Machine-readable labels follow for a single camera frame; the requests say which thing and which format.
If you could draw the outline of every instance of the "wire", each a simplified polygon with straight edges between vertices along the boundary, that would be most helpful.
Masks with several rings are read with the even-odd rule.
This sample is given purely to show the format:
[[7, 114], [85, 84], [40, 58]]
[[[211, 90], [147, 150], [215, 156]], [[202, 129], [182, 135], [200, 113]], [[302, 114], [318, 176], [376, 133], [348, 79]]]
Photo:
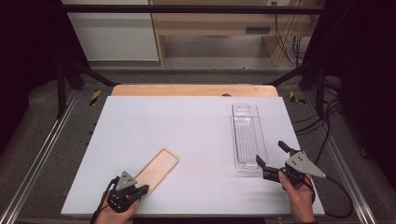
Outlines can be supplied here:
[[[335, 100], [331, 101], [331, 102], [328, 104], [328, 110], [327, 110], [326, 113], [324, 114], [324, 119], [327, 119], [330, 115], [332, 115], [335, 111], [337, 111], [337, 110], [341, 107], [339, 103], [336, 104], [336, 105], [332, 105], [332, 106], [330, 107], [330, 105], [333, 104], [334, 102], [335, 102]], [[311, 117], [309, 117], [308, 119], [297, 120], [297, 121], [295, 121], [295, 122], [307, 121], [307, 120], [309, 120], [309, 119], [311, 119], [311, 118], [313, 118], [313, 117], [315, 117], [315, 116], [316, 116], [316, 115], [311, 116]], [[311, 124], [308, 125], [307, 127], [302, 128], [302, 129], [300, 129], [300, 130], [296, 130], [296, 131], [294, 131], [294, 132], [297, 134], [297, 133], [303, 132], [303, 131], [305, 131], [305, 130], [308, 130], [308, 129], [310, 129], [311, 127], [313, 127], [315, 124], [317, 124], [318, 122], [320, 122], [320, 121], [323, 121], [323, 119], [317, 119], [315, 122], [311, 123]]]
[[305, 52], [300, 51], [301, 42], [306, 37], [306, 34], [308, 34], [308, 32], [314, 27], [314, 22], [318, 21], [319, 17], [316, 17], [315, 15], [309, 15], [309, 19], [311, 22], [304, 29], [303, 33], [298, 37], [295, 36], [292, 41], [292, 51], [296, 61], [294, 64], [296, 66], [302, 64], [299, 63], [299, 60], [303, 60], [305, 56]]
[[[340, 108], [342, 108], [341, 107], [341, 105], [340, 104], [337, 104], [337, 105], [334, 105], [333, 107], [336, 107], [333, 111], [330, 111], [330, 113], [329, 114], [325, 114], [325, 116], [327, 116], [326, 118], [328, 118], [329, 116], [331, 116], [333, 113], [335, 113], [336, 111], [338, 111]], [[318, 128], [320, 128], [321, 126], [323, 126], [323, 124], [325, 124], [325, 120], [323, 120], [323, 119], [318, 119], [317, 121], [322, 121], [322, 123], [320, 123], [319, 124], [319, 126], [316, 126], [314, 129], [311, 129], [311, 130], [309, 130], [308, 132], [305, 132], [305, 133], [301, 133], [301, 131], [304, 131], [304, 130], [307, 130], [308, 129], [308, 127], [307, 128], [304, 128], [303, 130], [300, 130], [299, 132], [296, 132], [296, 135], [303, 135], [303, 134], [307, 134], [307, 133], [312, 133], [314, 130], [316, 130], [316, 129], [318, 129]]]
[[[333, 102], [335, 102], [335, 101], [337, 101], [337, 100], [338, 100], [338, 99], [334, 99], [334, 100], [332, 100], [332, 101], [327, 105], [326, 113], [329, 112], [329, 106], [330, 106]], [[324, 137], [324, 140], [323, 140], [323, 142], [322, 142], [322, 145], [321, 145], [321, 147], [320, 147], [320, 149], [319, 149], [319, 153], [318, 153], [318, 155], [317, 155], [317, 158], [315, 159], [315, 162], [314, 162], [315, 165], [318, 164], [319, 159], [320, 159], [320, 156], [321, 156], [321, 154], [322, 154], [322, 152], [323, 152], [324, 146], [326, 145], [327, 139], [329, 138], [329, 133], [330, 133], [330, 118], [329, 118], [329, 116], [327, 116], [327, 117], [325, 117], [325, 119], [326, 119], [326, 123], [327, 123], [327, 132], [326, 132], [326, 134], [325, 134], [325, 137]]]
[[91, 217], [90, 224], [94, 224], [94, 223], [96, 222], [96, 219], [99, 217], [100, 212], [102, 212], [103, 209], [105, 209], [105, 208], [108, 207], [108, 205], [107, 205], [107, 206], [105, 206], [105, 207], [102, 208], [103, 202], [105, 201], [105, 198], [106, 198], [106, 196], [107, 196], [107, 193], [108, 193], [108, 190], [110, 189], [110, 187], [111, 187], [113, 184], [115, 184], [118, 180], [119, 180], [119, 178], [116, 177], [116, 178], [112, 179], [112, 180], [110, 181], [110, 183], [108, 183], [108, 186], [107, 186], [107, 188], [106, 188], [106, 191], [103, 193], [103, 196], [102, 196], [102, 199], [101, 199], [101, 201], [100, 201], [100, 203], [99, 203], [99, 206], [98, 206], [98, 208], [96, 209], [96, 211], [93, 213], [93, 215], [92, 215], [92, 217]]
[[350, 217], [350, 215], [352, 215], [352, 212], [353, 212], [353, 202], [352, 202], [352, 198], [350, 197], [350, 194], [347, 192], [347, 190], [344, 188], [344, 186], [342, 186], [340, 183], [335, 181], [333, 178], [326, 175], [326, 179], [331, 180], [336, 186], [338, 186], [345, 193], [345, 195], [348, 199], [348, 202], [349, 202], [349, 211], [345, 215], [335, 215], [335, 214], [332, 214], [332, 213], [329, 213], [326, 211], [324, 211], [324, 214], [326, 214], [329, 217], [336, 217], [336, 218]]
[[[286, 27], [286, 25], [288, 24], [288, 22], [289, 22], [291, 16], [289, 16], [289, 19], [288, 19], [287, 22], [285, 23], [283, 29], [284, 29], [284, 28]], [[287, 51], [286, 51], [286, 47], [285, 47], [285, 45], [286, 45], [286, 39], [285, 39], [285, 42], [282, 40], [282, 35], [280, 34], [279, 29], [278, 29], [278, 27], [277, 27], [277, 14], [274, 14], [274, 17], [275, 17], [275, 39], [276, 39], [276, 43], [280, 46], [280, 49], [281, 49], [282, 52], [285, 54], [286, 58], [288, 58], [289, 62], [294, 64], [294, 61], [293, 61], [290, 57], [288, 57], [288, 53], [287, 53]]]
[[[338, 91], [339, 91], [340, 89], [334, 87], [334, 86], [333, 86], [332, 84], [330, 84], [326, 79], [325, 79], [325, 81], [329, 84], [331, 90], [333, 90], [333, 91], [336, 93], [336, 94], [332, 93], [332, 95], [335, 96], [335, 97], [337, 97], [337, 96], [338, 96]], [[305, 121], [308, 121], [308, 120], [310, 120], [310, 119], [312, 119], [312, 118], [314, 118], [314, 117], [316, 117], [316, 116], [317, 116], [317, 115], [312, 115], [312, 116], [310, 116], [310, 117], [308, 117], [308, 118], [306, 118], [306, 119], [295, 120], [295, 121], [292, 121], [291, 123], [305, 122]]]

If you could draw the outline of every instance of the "wooden edge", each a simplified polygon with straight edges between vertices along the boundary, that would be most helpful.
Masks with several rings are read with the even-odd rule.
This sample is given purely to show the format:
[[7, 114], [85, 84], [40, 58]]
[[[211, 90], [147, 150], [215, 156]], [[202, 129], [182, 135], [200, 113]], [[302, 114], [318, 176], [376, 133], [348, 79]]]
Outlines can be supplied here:
[[112, 96], [271, 96], [277, 97], [274, 86], [264, 85], [118, 85]]
[[264, 46], [270, 55], [271, 62], [274, 66], [278, 66], [280, 64], [280, 59], [283, 52], [280, 46], [277, 44], [276, 38], [274, 36], [263, 36], [262, 41], [264, 42]]
[[[154, 5], [153, 0], [148, 0], [148, 4], [149, 5]], [[165, 57], [165, 53], [163, 51], [163, 45], [160, 39], [160, 36], [158, 34], [158, 28], [157, 28], [157, 16], [155, 13], [151, 13], [151, 22], [152, 22], [152, 28], [154, 31], [154, 37], [155, 37], [155, 44], [157, 47], [157, 54], [158, 54], [158, 59], [160, 60], [160, 65], [163, 66], [163, 62], [164, 62], [164, 57]]]

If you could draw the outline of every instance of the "floor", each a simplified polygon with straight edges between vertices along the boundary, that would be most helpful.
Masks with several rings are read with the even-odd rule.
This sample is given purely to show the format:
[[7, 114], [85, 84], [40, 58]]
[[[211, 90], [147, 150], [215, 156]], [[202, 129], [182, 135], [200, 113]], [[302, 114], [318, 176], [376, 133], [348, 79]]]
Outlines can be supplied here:
[[[284, 60], [279, 67], [273, 67], [263, 50], [260, 38], [175, 37], [169, 42], [166, 52], [164, 67], [144, 63], [136, 63], [133, 67], [130, 63], [123, 63], [121, 66], [97, 63], [92, 67], [104, 77], [121, 83], [258, 85], [270, 82], [293, 68], [293, 64], [288, 63], [287, 60]], [[210, 52], [210, 56], [205, 56], [205, 52]], [[0, 195], [0, 211], [6, 211], [7, 206], [12, 202], [19, 202], [21, 207], [17, 209], [16, 215], [20, 223], [57, 223], [60, 219], [63, 222], [87, 223], [86, 219], [63, 217], [60, 215], [60, 209], [90, 142], [106, 96], [111, 93], [111, 88], [85, 75], [83, 78], [87, 82], [84, 90], [68, 90], [67, 92], [68, 96], [75, 97], [75, 106], [71, 109], [66, 123], [60, 125], [60, 134], [52, 136], [53, 145], [50, 145], [50, 152], [44, 158], [43, 165], [34, 167], [36, 175], [31, 180], [32, 187], [26, 189], [28, 193], [22, 194], [24, 197], [13, 198], [17, 192], [20, 192], [19, 187], [25, 186], [26, 181], [23, 182], [23, 180], [32, 164], [37, 163], [36, 155], [43, 153], [42, 147], [48, 143], [46, 139], [57, 122], [55, 119], [57, 114], [55, 82], [50, 82], [31, 92], [30, 107], [7, 148], [2, 152], [0, 185], [4, 193]], [[337, 78], [328, 77], [328, 80], [333, 85], [339, 85]], [[298, 81], [299, 77], [295, 77], [277, 87], [279, 95], [284, 98], [291, 121], [306, 119], [293, 123], [296, 131], [315, 120], [311, 118], [314, 112], [309, 104], [313, 94], [300, 91]], [[96, 90], [101, 90], [102, 93], [96, 105], [92, 106], [89, 102]], [[299, 101], [290, 100], [291, 91]], [[332, 90], [326, 91], [327, 102], [335, 98]], [[333, 113], [330, 121], [331, 138], [320, 157], [318, 166], [325, 173], [342, 182], [343, 172], [337, 169], [332, 154], [332, 147], [336, 146], [336, 151], [339, 150], [347, 164], [353, 182], [358, 185], [358, 190], [364, 199], [363, 203], [367, 203], [363, 209], [374, 216], [374, 222], [362, 220], [360, 206], [355, 207], [356, 212], [351, 217], [339, 219], [324, 216], [318, 217], [318, 220], [321, 223], [396, 223], [396, 214], [393, 212], [393, 208], [396, 207], [396, 192], [389, 185], [376, 162], [361, 156], [359, 137], [351, 128], [353, 125], [347, 115], [347, 108], [342, 107]], [[304, 148], [310, 157], [315, 158], [323, 142], [323, 130], [318, 128], [308, 133], [297, 132], [297, 137], [301, 148]], [[325, 210], [333, 214], [344, 214], [348, 209], [344, 193], [327, 181], [318, 179], [315, 183]], [[281, 219], [284, 223], [292, 222], [290, 216], [283, 216]], [[279, 217], [266, 217], [265, 223], [280, 223]]]

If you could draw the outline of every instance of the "black wall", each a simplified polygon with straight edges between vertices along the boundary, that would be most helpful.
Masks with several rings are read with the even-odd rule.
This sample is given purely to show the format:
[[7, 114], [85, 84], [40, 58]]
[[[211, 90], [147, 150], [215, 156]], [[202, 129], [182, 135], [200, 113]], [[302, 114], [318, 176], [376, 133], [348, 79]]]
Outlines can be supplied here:
[[330, 49], [326, 75], [341, 78], [357, 133], [396, 188], [396, 1], [357, 0]]
[[[61, 1], [0, 3], [0, 153], [28, 108], [29, 92], [55, 79], [61, 60], [72, 58], [89, 68], [67, 14], [42, 11], [45, 4]], [[79, 78], [77, 71], [67, 71]]]

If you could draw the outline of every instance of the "black cable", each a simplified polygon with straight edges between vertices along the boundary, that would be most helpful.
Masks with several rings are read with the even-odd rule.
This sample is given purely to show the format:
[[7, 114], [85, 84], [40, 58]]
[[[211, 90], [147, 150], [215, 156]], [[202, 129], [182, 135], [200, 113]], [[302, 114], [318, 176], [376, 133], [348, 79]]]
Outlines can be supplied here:
[[329, 177], [328, 175], [326, 175], [326, 179], [331, 180], [335, 185], [337, 185], [345, 194], [346, 197], [349, 201], [349, 211], [345, 214], [345, 215], [335, 215], [329, 212], [324, 211], [324, 214], [326, 214], [329, 217], [336, 217], [336, 218], [346, 218], [346, 217], [350, 217], [350, 215], [352, 215], [353, 213], [353, 202], [352, 202], [352, 197], [350, 197], [349, 193], [347, 192], [347, 190], [344, 188], [344, 186], [342, 186], [340, 183], [338, 183], [337, 181], [335, 181], [333, 178]]
[[301, 41], [302, 41], [303, 37], [299, 36], [298, 38], [296, 38], [296, 36], [293, 38], [293, 42], [292, 42], [292, 50], [293, 50], [293, 54], [296, 58], [298, 59], [303, 59], [305, 52], [300, 52], [300, 48], [301, 48]]
[[285, 33], [284, 33], [285, 27], [288, 25], [288, 23], [289, 23], [291, 17], [293, 17], [293, 19], [294, 19], [295, 16], [296, 16], [296, 15], [289, 15], [288, 19], [286, 20], [285, 24], [284, 24], [283, 27], [282, 27], [282, 35], [283, 35], [283, 36], [285, 36]]
[[[332, 110], [333, 110], [335, 107], [339, 106], [339, 105], [340, 105], [340, 104], [333, 105], [333, 106], [330, 107], [330, 108], [328, 107], [328, 111], [326, 111], [326, 113], [324, 114], [324, 118], [325, 118], [325, 119], [328, 118], [331, 114], [333, 114], [335, 111], [337, 111], [339, 108], [336, 108], [334, 111], [332, 111]], [[302, 129], [300, 129], [300, 130], [296, 130], [296, 131], [294, 131], [294, 132], [295, 132], [295, 133], [300, 133], [300, 132], [302, 132], [302, 131], [305, 131], [305, 130], [307, 130], [307, 129], [313, 127], [315, 124], [317, 124], [317, 123], [320, 122], [320, 121], [323, 121], [323, 119], [317, 119], [315, 122], [313, 122], [312, 124], [308, 125], [307, 127], [304, 127], [304, 128], [302, 128]]]
[[[329, 116], [331, 116], [333, 113], [335, 113], [337, 110], [339, 110], [340, 108], [342, 108], [340, 104], [334, 105], [333, 107], [336, 107], [336, 108], [334, 109], [334, 111], [331, 111], [329, 114], [327, 114], [327, 113], [325, 114], [325, 116], [326, 116], [325, 118], [326, 118], [326, 119], [327, 119]], [[301, 131], [304, 131], [304, 130], [308, 129], [308, 127], [306, 127], [306, 128], [304, 128], [303, 130], [300, 130], [299, 132], [296, 132], [296, 135], [304, 135], [304, 134], [307, 134], [307, 133], [312, 133], [314, 130], [316, 130], [316, 129], [320, 128], [321, 126], [323, 126], [323, 124], [325, 124], [325, 122], [326, 122], [326, 121], [323, 120], [323, 119], [318, 119], [317, 121], [323, 121], [323, 122], [320, 123], [319, 126], [316, 126], [314, 129], [311, 129], [311, 130], [309, 130], [309, 131], [307, 131], [307, 132], [305, 132], [305, 133], [301, 133]]]
[[[332, 104], [333, 102], [335, 102], [335, 101], [337, 101], [337, 100], [338, 100], [338, 99], [334, 99], [334, 100], [332, 100], [332, 101], [327, 105], [326, 113], [329, 112], [329, 106], [330, 106], [330, 104]], [[319, 162], [320, 156], [321, 156], [321, 154], [322, 154], [322, 152], [323, 152], [324, 146], [326, 145], [327, 139], [329, 138], [329, 134], [330, 134], [330, 117], [327, 116], [327, 117], [325, 117], [325, 119], [326, 119], [326, 123], [327, 123], [327, 132], [326, 132], [326, 134], [325, 134], [325, 137], [324, 137], [324, 140], [323, 140], [323, 142], [322, 142], [322, 145], [321, 145], [321, 147], [320, 147], [320, 149], [319, 149], [319, 153], [318, 153], [318, 155], [317, 155], [317, 158], [315, 159], [315, 162], [314, 162], [315, 165], [317, 165], [318, 162]]]
[[112, 180], [110, 181], [110, 183], [108, 183], [108, 186], [107, 186], [107, 188], [106, 188], [106, 191], [103, 193], [103, 196], [102, 196], [102, 199], [101, 199], [101, 201], [100, 201], [100, 203], [99, 203], [98, 208], [97, 208], [96, 211], [92, 214], [90, 224], [94, 224], [94, 223], [96, 222], [96, 219], [99, 217], [100, 212], [101, 212], [103, 209], [105, 209], [105, 208], [108, 207], [108, 205], [107, 205], [107, 206], [105, 206], [105, 207], [102, 208], [103, 202], [105, 201], [105, 198], [106, 198], [106, 196], [107, 196], [108, 191], [110, 190], [110, 187], [111, 187], [113, 184], [116, 184], [117, 181], [118, 181], [119, 179], [120, 179], [119, 177], [116, 177], [116, 178], [112, 179]]
[[277, 27], [277, 14], [274, 14], [274, 17], [275, 17], [275, 39], [276, 39], [276, 43], [279, 45], [279, 47], [282, 50], [283, 54], [285, 54], [286, 57], [288, 58], [288, 60], [290, 60], [290, 58], [288, 57], [288, 53], [286, 52], [285, 42], [283, 42], [282, 35], [280, 34], [279, 29]]
[[313, 116], [311, 116], [311, 117], [308, 117], [307, 119], [295, 120], [295, 121], [292, 121], [291, 123], [299, 123], [299, 122], [308, 121], [308, 120], [310, 120], [310, 119], [312, 119], [312, 118], [314, 118], [314, 117], [316, 117], [316, 115], [313, 115]]
[[299, 65], [299, 62], [298, 62], [298, 60], [299, 60], [299, 57], [298, 57], [299, 49], [297, 49], [297, 51], [294, 49], [295, 41], [296, 41], [296, 36], [293, 37], [293, 41], [291, 42], [291, 49], [293, 50], [293, 55], [296, 58], [296, 67], [298, 67], [298, 65]]

